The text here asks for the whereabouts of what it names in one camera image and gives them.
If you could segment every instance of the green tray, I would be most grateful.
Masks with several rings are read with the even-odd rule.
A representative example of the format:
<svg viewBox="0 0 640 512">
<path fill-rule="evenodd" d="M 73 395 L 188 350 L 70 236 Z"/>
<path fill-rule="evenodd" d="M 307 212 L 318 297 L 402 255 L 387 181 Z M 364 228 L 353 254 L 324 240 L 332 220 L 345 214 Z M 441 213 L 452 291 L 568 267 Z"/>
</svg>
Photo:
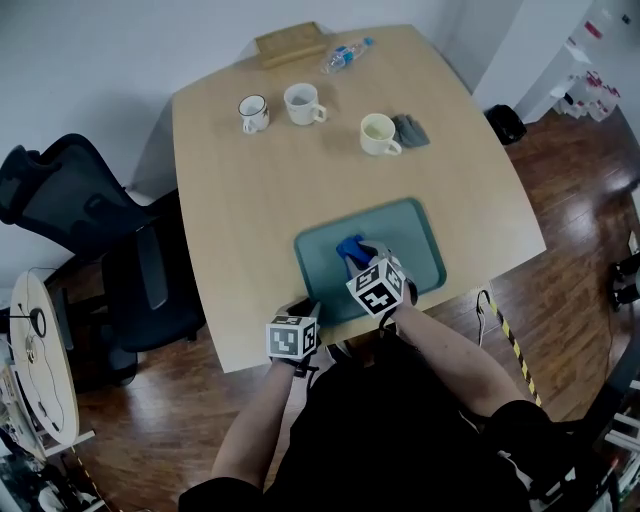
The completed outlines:
<svg viewBox="0 0 640 512">
<path fill-rule="evenodd" d="M 427 216 L 415 199 L 401 199 L 303 231 L 294 249 L 309 297 L 322 303 L 319 322 L 325 327 L 365 314 L 345 286 L 347 269 L 336 252 L 342 240 L 355 235 L 384 242 L 411 273 L 419 294 L 440 288 L 447 279 Z"/>
</svg>

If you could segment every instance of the black sleeve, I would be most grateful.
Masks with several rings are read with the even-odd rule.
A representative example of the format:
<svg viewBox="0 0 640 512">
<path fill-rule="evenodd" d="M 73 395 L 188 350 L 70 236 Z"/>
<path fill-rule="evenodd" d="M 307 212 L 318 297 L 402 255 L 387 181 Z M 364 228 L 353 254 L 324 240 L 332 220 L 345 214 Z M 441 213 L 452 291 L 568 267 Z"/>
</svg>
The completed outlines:
<svg viewBox="0 0 640 512">
<path fill-rule="evenodd" d="M 556 472 L 564 475 L 563 471 L 573 467 L 576 454 L 583 451 L 547 413 L 526 400 L 510 402 L 498 409 L 489 419 L 482 438 L 492 453 L 509 454 L 533 480 L 546 480 Z"/>
<path fill-rule="evenodd" d="M 262 491 L 235 478 L 214 478 L 184 492 L 178 501 L 179 512 L 200 510 L 250 510 L 262 502 Z"/>
</svg>

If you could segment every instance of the gray cloth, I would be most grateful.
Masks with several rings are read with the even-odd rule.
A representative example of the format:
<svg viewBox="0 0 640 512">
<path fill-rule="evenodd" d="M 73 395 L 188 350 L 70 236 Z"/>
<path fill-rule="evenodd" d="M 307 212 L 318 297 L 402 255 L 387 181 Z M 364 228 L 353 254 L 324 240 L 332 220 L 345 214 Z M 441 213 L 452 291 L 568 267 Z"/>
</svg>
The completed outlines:
<svg viewBox="0 0 640 512">
<path fill-rule="evenodd" d="M 409 114 L 398 114 L 391 118 L 396 125 L 396 134 L 393 136 L 398 144 L 403 148 L 418 148 L 429 144 L 429 137 L 416 121 Z"/>
</svg>

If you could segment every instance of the white mug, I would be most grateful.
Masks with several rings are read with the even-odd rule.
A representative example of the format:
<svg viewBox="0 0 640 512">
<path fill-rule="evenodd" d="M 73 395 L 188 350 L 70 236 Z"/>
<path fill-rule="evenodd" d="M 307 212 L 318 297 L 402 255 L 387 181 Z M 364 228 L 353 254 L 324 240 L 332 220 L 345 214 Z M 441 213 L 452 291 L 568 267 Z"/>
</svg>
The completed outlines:
<svg viewBox="0 0 640 512">
<path fill-rule="evenodd" d="M 393 136 L 396 126 L 383 114 L 369 114 L 360 123 L 360 145 L 366 153 L 373 156 L 402 153 L 402 147 Z"/>
<path fill-rule="evenodd" d="M 238 105 L 238 112 L 242 116 L 244 133 L 256 133 L 269 126 L 269 107 L 262 96 L 247 96 Z"/>
<path fill-rule="evenodd" d="M 284 92 L 291 120 L 300 126 L 327 120 L 327 109 L 318 103 L 318 90 L 311 84 L 295 84 Z"/>
</svg>

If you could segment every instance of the round white table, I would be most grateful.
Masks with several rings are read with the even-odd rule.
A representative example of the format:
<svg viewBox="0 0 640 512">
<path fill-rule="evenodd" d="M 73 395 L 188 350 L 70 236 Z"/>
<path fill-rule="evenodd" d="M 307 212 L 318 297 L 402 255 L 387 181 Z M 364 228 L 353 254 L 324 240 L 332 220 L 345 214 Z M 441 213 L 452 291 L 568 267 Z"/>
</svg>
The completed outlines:
<svg viewBox="0 0 640 512">
<path fill-rule="evenodd" d="M 80 428 L 78 404 L 67 352 L 49 292 L 32 271 L 13 288 L 11 318 L 13 355 L 24 395 L 38 421 L 61 445 L 76 441 Z"/>
</svg>

